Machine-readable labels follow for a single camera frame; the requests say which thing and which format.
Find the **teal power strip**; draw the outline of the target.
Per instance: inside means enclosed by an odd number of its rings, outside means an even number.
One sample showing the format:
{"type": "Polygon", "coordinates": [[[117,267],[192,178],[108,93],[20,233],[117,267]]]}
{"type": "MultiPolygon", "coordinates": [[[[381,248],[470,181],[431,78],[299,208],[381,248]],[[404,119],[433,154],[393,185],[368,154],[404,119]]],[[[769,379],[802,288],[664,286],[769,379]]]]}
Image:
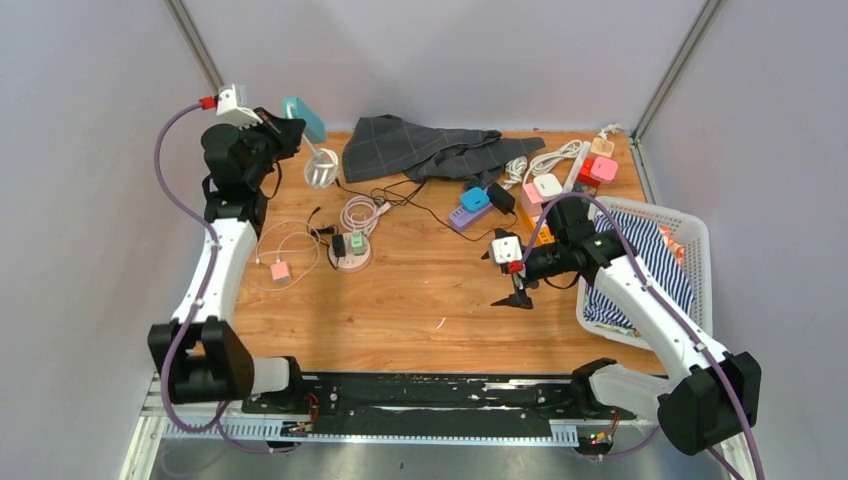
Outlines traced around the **teal power strip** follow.
{"type": "Polygon", "coordinates": [[[289,96],[282,101],[283,113],[288,118],[305,121],[304,135],[313,144],[321,144],[327,140],[324,121],[300,97],[289,96]]]}

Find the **green plug adapter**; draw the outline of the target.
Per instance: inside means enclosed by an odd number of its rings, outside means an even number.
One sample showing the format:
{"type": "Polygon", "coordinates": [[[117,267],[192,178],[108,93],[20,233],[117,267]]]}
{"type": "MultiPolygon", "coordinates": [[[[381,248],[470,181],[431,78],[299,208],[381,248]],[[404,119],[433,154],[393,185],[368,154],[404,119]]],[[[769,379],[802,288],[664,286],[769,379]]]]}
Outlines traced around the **green plug adapter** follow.
{"type": "Polygon", "coordinates": [[[354,231],[350,235],[350,247],[354,256],[363,256],[368,251],[367,238],[360,231],[354,231]]]}

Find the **pink USB charger plug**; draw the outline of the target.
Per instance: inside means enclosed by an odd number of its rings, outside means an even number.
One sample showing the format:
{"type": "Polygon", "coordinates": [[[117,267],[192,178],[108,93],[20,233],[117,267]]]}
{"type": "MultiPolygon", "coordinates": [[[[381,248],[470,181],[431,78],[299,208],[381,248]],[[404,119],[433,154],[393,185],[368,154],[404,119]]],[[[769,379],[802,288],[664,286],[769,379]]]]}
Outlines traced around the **pink USB charger plug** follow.
{"type": "Polygon", "coordinates": [[[280,260],[270,265],[272,281],[277,285],[288,285],[292,281],[291,267],[288,262],[280,260]]]}

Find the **round pink power socket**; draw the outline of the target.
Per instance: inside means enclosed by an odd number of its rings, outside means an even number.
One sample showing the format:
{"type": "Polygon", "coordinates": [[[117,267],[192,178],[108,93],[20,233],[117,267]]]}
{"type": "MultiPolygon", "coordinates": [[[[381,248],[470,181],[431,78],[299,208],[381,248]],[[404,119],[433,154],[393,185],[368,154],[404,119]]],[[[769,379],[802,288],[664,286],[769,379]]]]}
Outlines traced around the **round pink power socket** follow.
{"type": "Polygon", "coordinates": [[[328,250],[328,255],[329,255],[329,260],[330,260],[331,266],[334,269],[338,270],[339,272],[346,273],[346,274],[354,274],[354,273],[358,273],[358,272],[364,270],[371,263],[371,260],[373,258],[373,251],[372,251],[370,242],[369,242],[369,240],[366,236],[365,237],[367,238],[367,246],[368,246],[367,253],[363,256],[354,256],[353,255],[353,253],[351,252],[351,247],[350,247],[350,235],[351,235],[351,233],[352,232],[340,233],[340,234],[343,234],[344,237],[345,237],[345,243],[346,243],[346,248],[347,248],[347,255],[344,258],[341,258],[341,259],[335,258],[335,256],[333,255],[333,252],[332,252],[331,239],[330,239],[330,247],[329,247],[329,250],[328,250]]]}

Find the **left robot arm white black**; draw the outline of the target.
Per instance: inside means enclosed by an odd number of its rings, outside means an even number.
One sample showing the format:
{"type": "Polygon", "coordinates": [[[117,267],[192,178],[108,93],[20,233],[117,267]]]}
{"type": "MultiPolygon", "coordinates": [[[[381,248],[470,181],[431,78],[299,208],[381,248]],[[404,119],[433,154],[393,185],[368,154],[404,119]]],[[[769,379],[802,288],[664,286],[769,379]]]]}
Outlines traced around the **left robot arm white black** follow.
{"type": "Polygon", "coordinates": [[[255,109],[257,123],[218,123],[201,136],[208,169],[205,207],[176,205],[204,230],[189,289],[169,321],[153,325],[147,344],[173,404],[223,402],[267,394],[283,413],[298,411],[306,386],[292,357],[255,357],[231,322],[248,258],[262,233],[268,198],[261,185],[300,149],[304,120],[255,109]]]}

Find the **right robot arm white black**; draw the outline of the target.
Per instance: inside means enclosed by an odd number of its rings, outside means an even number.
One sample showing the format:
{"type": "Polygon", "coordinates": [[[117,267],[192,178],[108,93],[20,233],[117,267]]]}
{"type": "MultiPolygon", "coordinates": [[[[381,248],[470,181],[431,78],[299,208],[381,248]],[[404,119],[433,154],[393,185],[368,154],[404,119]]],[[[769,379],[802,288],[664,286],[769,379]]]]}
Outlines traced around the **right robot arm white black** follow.
{"type": "Polygon", "coordinates": [[[485,258],[510,276],[514,291],[498,305],[533,306],[528,291],[544,279],[573,272],[611,300],[641,333],[666,376],[630,370],[609,358],[572,373],[571,403],[584,417],[616,407],[659,425],[680,452],[694,455],[733,436],[756,449],[762,370],[748,352],[733,354],[674,303],[650,274],[616,220],[600,230],[586,205],[609,209],[586,194],[568,192],[549,201],[542,215],[554,240],[537,245],[499,229],[485,258]]]}

